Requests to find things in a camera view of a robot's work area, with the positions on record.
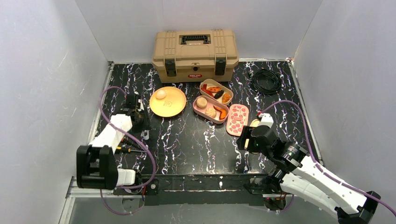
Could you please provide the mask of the white metal food tongs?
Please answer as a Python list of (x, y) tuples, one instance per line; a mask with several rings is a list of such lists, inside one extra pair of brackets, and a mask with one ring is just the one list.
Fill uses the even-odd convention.
[(142, 131), (141, 137), (142, 137), (144, 140), (149, 140), (149, 138), (150, 138), (149, 130), (144, 130), (144, 131)]

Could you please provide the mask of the beige lunch box lid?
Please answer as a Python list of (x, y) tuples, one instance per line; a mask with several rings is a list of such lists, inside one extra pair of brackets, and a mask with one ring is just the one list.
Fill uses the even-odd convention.
[[(250, 126), (250, 127), (257, 127), (257, 126), (259, 125), (259, 123), (260, 123), (260, 120), (259, 120), (259, 119), (254, 119), (254, 120), (250, 123), (249, 126)], [(248, 144), (249, 144), (249, 139), (246, 139), (244, 149), (247, 149), (247, 148), (248, 148)]]

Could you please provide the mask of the pink lunch box lid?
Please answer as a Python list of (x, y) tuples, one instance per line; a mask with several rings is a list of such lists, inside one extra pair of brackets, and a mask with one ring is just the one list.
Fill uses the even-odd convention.
[(248, 125), (249, 109), (245, 105), (232, 104), (229, 107), (226, 131), (232, 136), (239, 137), (244, 126)]

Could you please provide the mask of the white boiled egg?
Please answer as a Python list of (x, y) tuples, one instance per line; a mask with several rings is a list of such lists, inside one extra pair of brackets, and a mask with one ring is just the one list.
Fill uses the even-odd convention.
[(158, 90), (156, 93), (156, 99), (161, 100), (164, 99), (167, 96), (167, 92), (165, 90)]

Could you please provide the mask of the orange chicken wing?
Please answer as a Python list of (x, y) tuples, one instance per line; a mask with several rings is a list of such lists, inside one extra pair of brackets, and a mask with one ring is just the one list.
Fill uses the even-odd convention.
[(222, 107), (217, 107), (213, 106), (216, 112), (219, 113), (217, 120), (222, 121), (225, 120), (228, 116), (228, 109), (222, 108)]

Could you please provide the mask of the fried chicken piece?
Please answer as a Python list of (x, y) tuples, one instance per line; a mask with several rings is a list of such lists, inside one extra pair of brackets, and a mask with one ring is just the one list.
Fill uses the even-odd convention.
[(230, 99), (231, 99), (231, 95), (230, 95), (229, 93), (225, 93), (225, 94), (222, 96), (222, 103), (225, 104), (225, 103), (227, 103)]

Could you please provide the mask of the white steamed bao bun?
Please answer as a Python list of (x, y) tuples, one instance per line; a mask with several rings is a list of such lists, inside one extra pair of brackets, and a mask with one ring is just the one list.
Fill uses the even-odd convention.
[(208, 107), (205, 111), (205, 115), (211, 118), (216, 118), (217, 116), (217, 111), (214, 108)]

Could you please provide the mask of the dark brown sea cucumber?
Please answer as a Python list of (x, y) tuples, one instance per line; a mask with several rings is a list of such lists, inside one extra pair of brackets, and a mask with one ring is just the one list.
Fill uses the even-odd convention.
[(224, 90), (220, 90), (214, 95), (214, 98), (219, 99), (220, 97), (223, 96), (224, 93), (225, 93)]

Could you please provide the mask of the pink lunch box tray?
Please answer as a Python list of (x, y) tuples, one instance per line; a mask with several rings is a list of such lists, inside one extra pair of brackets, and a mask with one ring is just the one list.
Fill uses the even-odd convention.
[(225, 108), (225, 109), (228, 109), (228, 107), (225, 106), (225, 105), (223, 105), (223, 104), (221, 104), (221, 103), (219, 103), (218, 101), (216, 101), (216, 100), (214, 100), (214, 99), (211, 99), (211, 98), (207, 97), (207, 96), (199, 96), (199, 97), (204, 97), (204, 98), (207, 99), (207, 107), (204, 108), (204, 109), (198, 108), (197, 105), (196, 105), (196, 100), (197, 100), (197, 98), (198, 98), (198, 97), (197, 97), (197, 98), (194, 100), (194, 102), (193, 102), (193, 110), (194, 110), (194, 112), (195, 112), (196, 114), (202, 116), (203, 118), (205, 118), (205, 119), (211, 121), (211, 122), (214, 123), (214, 124), (223, 124), (223, 123), (226, 121), (227, 118), (226, 118), (225, 120), (219, 121), (219, 120), (217, 120), (218, 115), (219, 115), (218, 112), (217, 112), (216, 118), (211, 118), (211, 117), (208, 117), (207, 115), (205, 115), (205, 111), (206, 111), (206, 109), (207, 109), (208, 107), (213, 108), (213, 106), (222, 107), (222, 108)]

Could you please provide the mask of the round beige bun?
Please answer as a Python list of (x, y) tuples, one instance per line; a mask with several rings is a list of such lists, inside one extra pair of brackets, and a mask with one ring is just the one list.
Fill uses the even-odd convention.
[(204, 97), (198, 97), (196, 100), (196, 105), (198, 108), (204, 109), (207, 107), (207, 99)]

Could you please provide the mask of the beige lunch box tray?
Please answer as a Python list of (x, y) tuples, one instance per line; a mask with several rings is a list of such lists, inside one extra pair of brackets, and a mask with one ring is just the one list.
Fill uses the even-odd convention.
[[(207, 88), (208, 88), (208, 87), (213, 87), (213, 86), (220, 87), (222, 90), (224, 90), (225, 93), (229, 93), (229, 94), (231, 95), (231, 99), (230, 99), (227, 103), (223, 104), (223, 103), (222, 103), (222, 97), (220, 97), (219, 99), (215, 99), (214, 97), (213, 97), (213, 98), (210, 97), (209, 95), (207, 95), (206, 93), (204, 93), (204, 92), (201, 90), (201, 87), (202, 87), (204, 84), (207, 84)], [(227, 87), (225, 87), (224, 85), (220, 84), (219, 82), (217, 82), (217, 81), (215, 81), (215, 80), (213, 80), (213, 79), (206, 79), (206, 80), (204, 80), (203, 82), (201, 82), (201, 84), (200, 84), (200, 86), (199, 86), (199, 89), (200, 89), (200, 93), (201, 93), (202, 95), (207, 96), (207, 97), (209, 97), (209, 98), (211, 98), (211, 99), (214, 99), (214, 100), (218, 101), (219, 103), (222, 103), (223, 105), (229, 105), (229, 104), (231, 103), (232, 99), (233, 99), (233, 92), (232, 92), (230, 89), (228, 89)]]

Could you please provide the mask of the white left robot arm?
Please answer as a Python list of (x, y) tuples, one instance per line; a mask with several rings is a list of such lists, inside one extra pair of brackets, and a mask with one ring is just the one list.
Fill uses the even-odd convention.
[(80, 188), (114, 189), (135, 184), (136, 171), (118, 168), (114, 154), (126, 132), (142, 133), (150, 129), (141, 97), (128, 94), (125, 104), (111, 115), (110, 122), (91, 143), (77, 149), (77, 185)]

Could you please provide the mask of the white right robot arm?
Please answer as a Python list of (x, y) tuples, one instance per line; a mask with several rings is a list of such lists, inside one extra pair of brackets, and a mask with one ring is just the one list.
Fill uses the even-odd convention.
[(237, 139), (239, 149), (259, 153), (275, 168), (262, 181), (246, 185), (252, 194), (291, 193), (335, 217), (340, 224), (368, 224), (381, 197), (374, 191), (356, 192), (346, 183), (314, 162), (309, 152), (290, 141), (283, 141), (268, 126), (244, 126)]

